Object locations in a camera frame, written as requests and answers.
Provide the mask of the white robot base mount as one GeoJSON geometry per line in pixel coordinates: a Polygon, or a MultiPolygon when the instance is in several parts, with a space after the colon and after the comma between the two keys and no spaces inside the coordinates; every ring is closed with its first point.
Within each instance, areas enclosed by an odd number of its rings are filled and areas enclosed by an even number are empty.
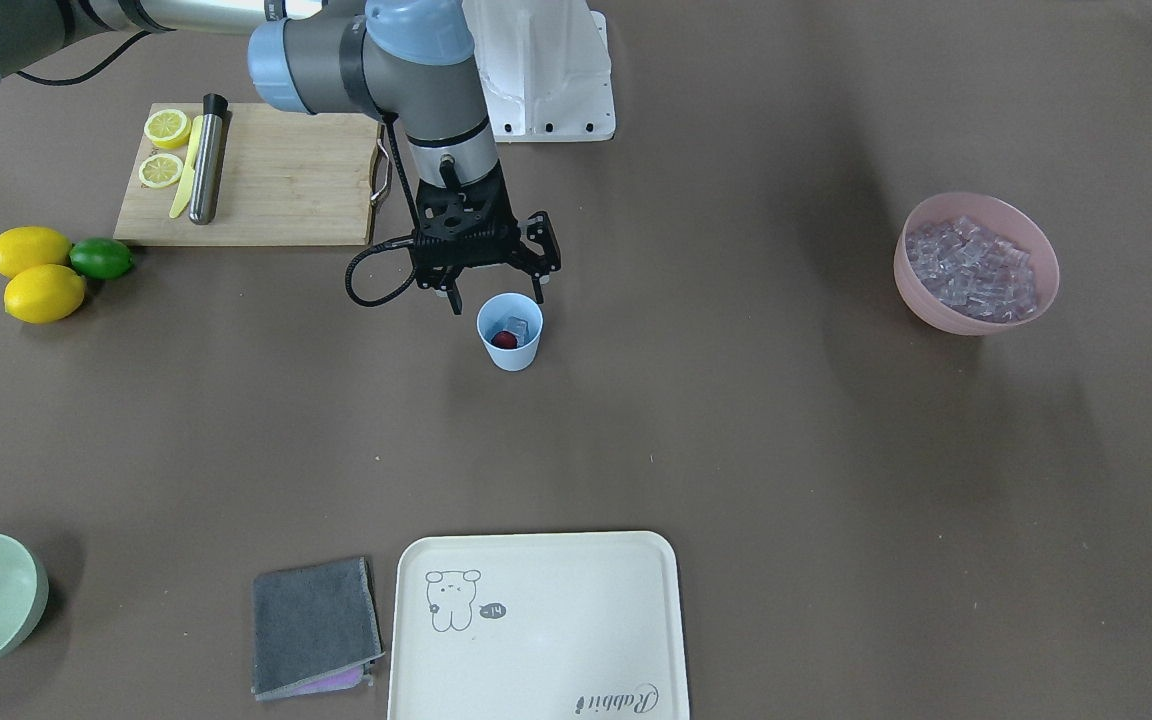
{"type": "Polygon", "coordinates": [[[611,141],[607,18],[585,1],[465,1],[499,143],[611,141]]]}

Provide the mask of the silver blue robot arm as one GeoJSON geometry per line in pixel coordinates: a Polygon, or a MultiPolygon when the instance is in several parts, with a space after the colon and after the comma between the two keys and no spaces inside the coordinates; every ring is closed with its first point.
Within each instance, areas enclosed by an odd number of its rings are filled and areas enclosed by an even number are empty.
{"type": "Polygon", "coordinates": [[[378,120],[393,160],[402,128],[419,173],[403,188],[412,228],[362,258],[406,251],[404,285],[442,293],[454,314],[461,273],[480,266],[525,273],[541,304],[561,249],[547,213],[526,222],[513,213],[460,1],[0,1],[0,82],[115,32],[243,35],[252,85],[271,108],[378,120]]]}

